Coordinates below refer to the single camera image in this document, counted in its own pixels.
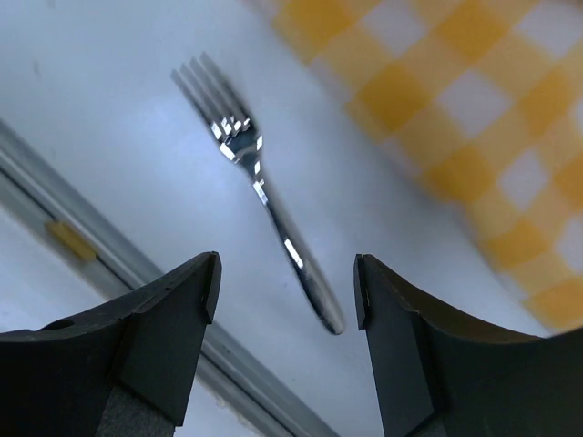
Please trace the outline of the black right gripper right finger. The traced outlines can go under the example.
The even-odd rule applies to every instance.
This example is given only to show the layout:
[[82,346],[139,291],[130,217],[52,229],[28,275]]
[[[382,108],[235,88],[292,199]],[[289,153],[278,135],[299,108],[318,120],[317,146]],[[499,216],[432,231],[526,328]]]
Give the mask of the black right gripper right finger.
[[579,436],[582,332],[540,338],[480,320],[371,255],[353,284],[388,436]]

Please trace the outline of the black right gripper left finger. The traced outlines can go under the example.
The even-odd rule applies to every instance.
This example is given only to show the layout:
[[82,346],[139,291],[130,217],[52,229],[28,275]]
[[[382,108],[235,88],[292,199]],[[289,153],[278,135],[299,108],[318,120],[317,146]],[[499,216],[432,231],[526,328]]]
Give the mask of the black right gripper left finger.
[[205,252],[40,330],[1,336],[4,436],[170,436],[184,422],[221,279]]

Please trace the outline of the yellow white checkered cloth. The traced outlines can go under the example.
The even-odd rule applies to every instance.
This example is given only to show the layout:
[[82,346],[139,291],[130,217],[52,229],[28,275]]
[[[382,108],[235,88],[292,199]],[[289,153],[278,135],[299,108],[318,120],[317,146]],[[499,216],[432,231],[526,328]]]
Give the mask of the yellow white checkered cloth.
[[272,23],[403,171],[459,210],[506,289],[582,324],[582,4],[270,1]]

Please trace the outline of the silver fork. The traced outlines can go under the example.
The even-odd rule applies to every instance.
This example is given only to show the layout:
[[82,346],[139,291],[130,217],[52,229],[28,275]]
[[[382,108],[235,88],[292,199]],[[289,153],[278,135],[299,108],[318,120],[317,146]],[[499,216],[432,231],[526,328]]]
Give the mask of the silver fork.
[[172,70],[170,77],[211,133],[219,152],[247,175],[323,327],[332,335],[342,334],[346,322],[341,305],[269,181],[263,166],[263,135],[245,100],[205,53]]

